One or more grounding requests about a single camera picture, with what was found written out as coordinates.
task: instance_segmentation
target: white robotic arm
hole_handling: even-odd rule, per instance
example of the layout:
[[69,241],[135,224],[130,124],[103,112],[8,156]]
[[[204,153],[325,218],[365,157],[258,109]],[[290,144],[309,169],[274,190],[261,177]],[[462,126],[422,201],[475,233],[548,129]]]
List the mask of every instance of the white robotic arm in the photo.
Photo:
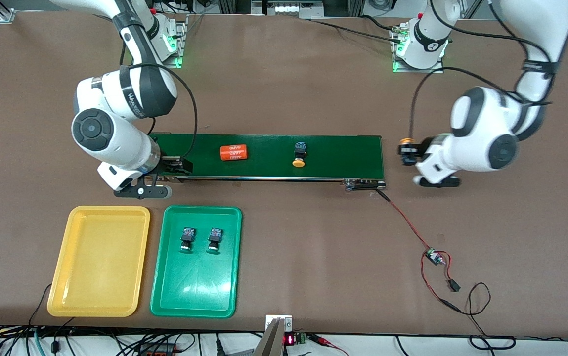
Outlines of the white robotic arm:
[[[403,162],[415,164],[421,174],[414,178],[417,185],[458,186],[459,179],[452,176],[457,171],[502,169],[515,159],[518,142],[543,122],[544,100],[568,37],[568,0],[501,0],[501,7],[519,38],[536,43],[545,53],[524,44],[528,58],[515,92],[468,90],[453,106],[451,133],[429,137],[418,148],[403,140]],[[415,152],[421,162],[412,159]]]
[[[51,1],[112,19],[135,65],[162,65],[173,53],[167,36],[175,21],[153,16],[144,0]],[[98,172],[113,190],[123,189],[160,162],[159,145],[131,122],[166,115],[176,95],[171,76],[157,67],[121,67],[78,84],[72,135],[78,146],[102,161]]]

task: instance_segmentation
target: teal cable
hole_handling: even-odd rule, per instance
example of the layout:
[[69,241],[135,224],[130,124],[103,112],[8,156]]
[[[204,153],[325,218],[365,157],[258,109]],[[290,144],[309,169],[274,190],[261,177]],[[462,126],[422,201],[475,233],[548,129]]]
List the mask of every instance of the teal cable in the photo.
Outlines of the teal cable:
[[40,356],[46,356],[44,350],[42,350],[42,345],[40,345],[40,338],[38,338],[38,329],[36,328],[33,331],[33,338],[36,340],[36,345],[38,347],[38,351],[40,352]]

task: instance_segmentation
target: white surface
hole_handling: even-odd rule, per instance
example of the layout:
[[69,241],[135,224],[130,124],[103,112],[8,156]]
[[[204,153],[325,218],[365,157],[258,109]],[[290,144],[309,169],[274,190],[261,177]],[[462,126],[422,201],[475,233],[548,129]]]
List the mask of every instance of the white surface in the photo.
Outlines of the white surface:
[[[394,336],[358,336],[358,335],[323,335],[334,345],[346,350],[350,356],[402,356]],[[58,338],[61,350],[60,356],[72,356],[64,338]],[[134,342],[135,336],[120,337],[124,342]],[[76,336],[69,338],[76,356],[114,356],[120,350],[112,338],[108,336]],[[253,349],[259,342],[259,338],[252,334],[234,333],[221,334],[220,340],[227,354]],[[401,336],[404,349],[409,356],[486,356],[487,351],[476,350],[466,338],[430,338],[422,336]],[[51,342],[53,338],[42,340],[42,348],[47,356],[51,356]],[[214,334],[201,335],[203,356],[216,355],[216,336]],[[177,343],[178,349],[182,350],[191,343],[191,336],[182,336]],[[503,346],[509,342],[492,340],[492,346]],[[29,339],[29,349],[33,356],[39,355],[33,338]],[[288,347],[290,356],[297,356],[306,352],[312,352],[311,356],[344,356],[339,350],[319,346],[313,342]],[[540,341],[540,340],[517,340],[517,346],[511,350],[496,351],[497,355],[503,356],[568,356],[568,342]],[[16,343],[11,356],[26,356],[24,340]],[[180,353],[182,356],[199,356],[198,337],[193,347]]]

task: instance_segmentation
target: brown table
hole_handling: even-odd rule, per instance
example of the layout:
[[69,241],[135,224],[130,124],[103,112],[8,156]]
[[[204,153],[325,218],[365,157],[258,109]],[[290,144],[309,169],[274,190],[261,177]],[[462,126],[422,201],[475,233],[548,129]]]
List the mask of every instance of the brown table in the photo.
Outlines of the brown table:
[[[339,24],[382,35],[367,20]],[[496,23],[462,22],[501,32]],[[521,51],[510,42],[453,34],[446,64],[512,88]],[[87,326],[259,330],[289,313],[318,332],[474,334],[420,279],[422,245],[389,204],[337,184],[189,182],[169,200],[119,200],[98,162],[71,138],[78,81],[115,70],[112,24],[87,14],[20,13],[0,27],[0,324],[24,324],[51,282],[67,216],[78,205],[143,205],[152,227],[139,308]],[[387,43],[287,17],[207,16],[191,34],[180,74],[193,89],[201,133],[383,136],[387,194],[431,245],[453,254],[460,293],[427,264],[443,297],[464,306],[478,281],[492,303],[491,334],[568,336],[568,48],[543,128],[501,172],[467,173],[459,189],[424,189],[395,155],[422,74],[393,74]],[[455,99],[478,83],[436,75],[417,108],[418,139],[449,128]],[[141,122],[147,128],[147,121]],[[158,131],[186,133],[188,96]],[[164,209],[231,205],[244,212],[236,313],[227,320],[154,317],[148,310]],[[485,295],[480,293],[481,302]],[[38,324],[62,324],[43,307]]]

